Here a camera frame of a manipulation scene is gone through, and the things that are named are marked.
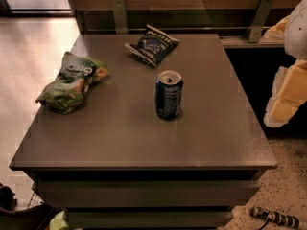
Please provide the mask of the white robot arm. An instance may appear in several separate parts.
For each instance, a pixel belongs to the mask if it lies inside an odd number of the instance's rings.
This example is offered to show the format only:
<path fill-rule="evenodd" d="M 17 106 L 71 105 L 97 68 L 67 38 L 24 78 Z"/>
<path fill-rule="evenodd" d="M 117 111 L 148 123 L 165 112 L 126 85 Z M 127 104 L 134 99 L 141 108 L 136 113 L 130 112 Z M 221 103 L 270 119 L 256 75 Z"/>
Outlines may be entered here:
<path fill-rule="evenodd" d="M 265 37 L 276 35 L 283 36 L 285 53 L 295 63 L 289 68 L 280 66 L 274 76 L 263 119 L 267 127 L 286 125 L 307 102 L 307 0 L 301 0 L 290 15 L 265 33 Z"/>

